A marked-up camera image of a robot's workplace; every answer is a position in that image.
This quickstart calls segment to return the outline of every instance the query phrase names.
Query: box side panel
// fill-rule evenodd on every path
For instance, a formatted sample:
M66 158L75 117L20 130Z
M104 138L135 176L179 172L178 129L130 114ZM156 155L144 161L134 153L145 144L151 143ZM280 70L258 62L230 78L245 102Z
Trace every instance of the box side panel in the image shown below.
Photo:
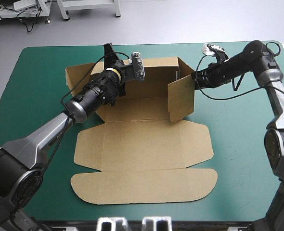
M120 100L97 113L105 122L169 119L167 98Z
M194 81L186 76L168 84L168 111L174 123L194 111Z
M167 85L176 80L178 67L147 67L145 68L145 81L130 81L126 83L126 96L117 100L144 99L154 97L167 97Z

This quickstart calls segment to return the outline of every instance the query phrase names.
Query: cardboard box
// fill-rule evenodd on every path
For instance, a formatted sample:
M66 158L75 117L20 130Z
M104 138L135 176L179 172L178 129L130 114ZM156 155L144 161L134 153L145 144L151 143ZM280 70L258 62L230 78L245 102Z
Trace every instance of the cardboard box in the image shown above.
M101 171L72 177L73 190L84 201L193 201L208 195L217 182L212 169L187 168L213 157L208 128L182 120L194 111L193 70L178 57L143 63L145 81L126 83L126 96L97 111L105 123L78 134L75 163ZM69 88L91 65L66 69ZM92 74L102 70L99 63Z

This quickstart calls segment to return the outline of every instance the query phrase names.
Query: cardboard flap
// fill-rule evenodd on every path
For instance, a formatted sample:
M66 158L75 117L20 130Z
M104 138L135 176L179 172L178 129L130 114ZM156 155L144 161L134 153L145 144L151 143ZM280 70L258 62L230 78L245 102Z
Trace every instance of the cardboard flap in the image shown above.
M68 88L71 90L86 74L88 76L74 89L71 94L72 96L77 95L83 88L85 84L88 83L91 74L100 73L103 71L103 62L99 62L93 68L92 72L89 70L94 65L94 63L82 64L77 66L70 66L65 69L65 77Z
M194 81L191 75L168 84L168 111L171 123L194 112Z
M181 58L178 58L178 64L179 64L180 77L181 78L188 76L188 75L191 75L191 73L194 71Z
M208 128L190 121L108 122L79 133L75 163L102 171L186 168L211 159Z
M165 203L199 200L217 178L216 171L203 168L107 171L76 174L71 185L78 197L93 204Z
M84 130L78 134L74 157L75 164L96 170L102 169L104 134L105 124Z
M186 120L180 121L186 167L210 160L214 156L208 127Z

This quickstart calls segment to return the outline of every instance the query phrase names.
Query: white floor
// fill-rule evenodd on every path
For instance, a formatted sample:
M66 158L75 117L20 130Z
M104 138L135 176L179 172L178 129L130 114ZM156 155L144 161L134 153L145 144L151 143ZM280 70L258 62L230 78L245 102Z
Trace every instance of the white floor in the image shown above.
M284 44L284 1L124 0L113 6L70 12L64 21L52 4L52 24L31 33L17 20L0 24L0 97L19 57L29 46L154 44L277 40Z

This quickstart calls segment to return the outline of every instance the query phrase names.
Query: white shelf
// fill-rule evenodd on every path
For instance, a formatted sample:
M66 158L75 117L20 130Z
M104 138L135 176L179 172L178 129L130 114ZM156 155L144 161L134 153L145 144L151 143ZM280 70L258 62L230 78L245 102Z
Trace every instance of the white shelf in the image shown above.
M45 3L44 0L38 0L40 6L42 7L42 11L40 12L40 17L42 16L49 16L50 14L50 6L51 6L51 2L49 3ZM19 12L15 12L15 11L9 11L6 9L3 9L2 11L0 11L0 16L1 18L16 18L17 15L19 14ZM35 15L33 14L27 14L27 13L22 13L18 16L20 17L35 17Z
M114 4L113 0L70 0L64 1L66 10L83 10L102 8Z

